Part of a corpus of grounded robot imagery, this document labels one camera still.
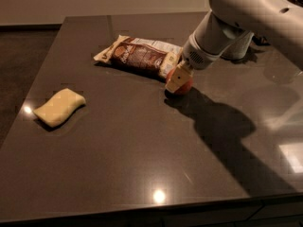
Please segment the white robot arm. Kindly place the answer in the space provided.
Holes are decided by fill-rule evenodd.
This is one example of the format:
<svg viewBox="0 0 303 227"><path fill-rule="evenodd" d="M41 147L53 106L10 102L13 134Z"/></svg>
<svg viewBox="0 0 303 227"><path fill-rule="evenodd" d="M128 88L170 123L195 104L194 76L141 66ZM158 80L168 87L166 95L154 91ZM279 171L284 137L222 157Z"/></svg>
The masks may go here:
<svg viewBox="0 0 303 227"><path fill-rule="evenodd" d="M303 8L287 0L209 0L210 11L189 36L182 60L168 79L174 93L234 42L253 32L297 67L303 67Z"/></svg>

